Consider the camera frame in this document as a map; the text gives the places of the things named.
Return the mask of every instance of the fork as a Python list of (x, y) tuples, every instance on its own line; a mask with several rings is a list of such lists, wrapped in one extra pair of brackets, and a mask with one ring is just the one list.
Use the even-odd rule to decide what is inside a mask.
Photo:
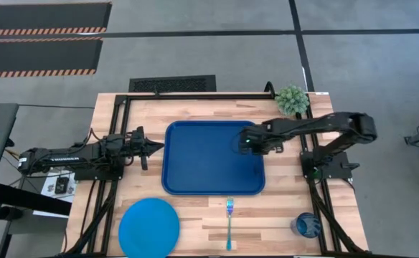
[(233, 197), (227, 197), (227, 214), (229, 214), (229, 228), (228, 228), (228, 233), (227, 233), (226, 249), (228, 251), (232, 249), (232, 237), (230, 235), (230, 222), (232, 221), (232, 212), (233, 212)]

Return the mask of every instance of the green plant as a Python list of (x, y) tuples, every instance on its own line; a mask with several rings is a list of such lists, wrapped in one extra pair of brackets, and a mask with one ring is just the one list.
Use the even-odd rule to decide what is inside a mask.
[(284, 115), (304, 114), (310, 105), (305, 92), (295, 85), (283, 88), (275, 97), (278, 109)]

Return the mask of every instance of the blue plastic tray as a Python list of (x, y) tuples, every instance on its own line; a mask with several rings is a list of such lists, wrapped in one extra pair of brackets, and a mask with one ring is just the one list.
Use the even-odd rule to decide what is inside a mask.
[(250, 121), (176, 121), (165, 135), (161, 182), (176, 195), (253, 195), (262, 191), (262, 156), (239, 154)]

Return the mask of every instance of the plastic cup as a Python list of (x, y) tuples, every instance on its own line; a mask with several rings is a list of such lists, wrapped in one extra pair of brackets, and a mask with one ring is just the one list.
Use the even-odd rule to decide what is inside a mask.
[(291, 230), (299, 236), (314, 238), (321, 233), (321, 225), (314, 214), (304, 212), (291, 221)]

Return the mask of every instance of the butcher block tabletop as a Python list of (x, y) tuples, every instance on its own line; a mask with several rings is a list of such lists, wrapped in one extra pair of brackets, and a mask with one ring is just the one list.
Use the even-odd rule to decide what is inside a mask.
[[(115, 97), (114, 93), (98, 95), (91, 128), (99, 137), (108, 134)], [(333, 112), (328, 94), (311, 92), (309, 97), (315, 118)], [(121, 127), (122, 109), (121, 107), (116, 126), (118, 131)], [(282, 115), (274, 100), (134, 100), (131, 102), (127, 131), (144, 126), (147, 138), (163, 143), (166, 128), (178, 120), (250, 120), (261, 123), (279, 117)], [(318, 134), (319, 143), (326, 145), (337, 136), (337, 133)], [(300, 213), (313, 212), (309, 187), (302, 176), (300, 152), (301, 142), (299, 137), (295, 137), (284, 143), (283, 153), (271, 152), (264, 156), (265, 188), (255, 196), (234, 197), (232, 251), (225, 249), (226, 196), (172, 196), (161, 185), (164, 149), (148, 159), (147, 171), (141, 170), (141, 163), (136, 158), (133, 165), (125, 167), (123, 178), (118, 183), (108, 256), (124, 255), (118, 243), (118, 227), (122, 215), (128, 207), (147, 197), (168, 201), (178, 213), (181, 231), (171, 256), (320, 254), (317, 238), (296, 236), (290, 228), (291, 220)], [(328, 184), (337, 221), (357, 245), (367, 249), (352, 188), (340, 179), (330, 179)], [(92, 181), (82, 181), (77, 185), (67, 223), (68, 248), (80, 236), (91, 185)], [(104, 197), (109, 188), (107, 183)], [(93, 217), (97, 189), (98, 183), (92, 193), (85, 227)], [(327, 246), (332, 250), (328, 224), (325, 218), (323, 220)], [(104, 220), (98, 228), (95, 252), (100, 251), (103, 230)]]

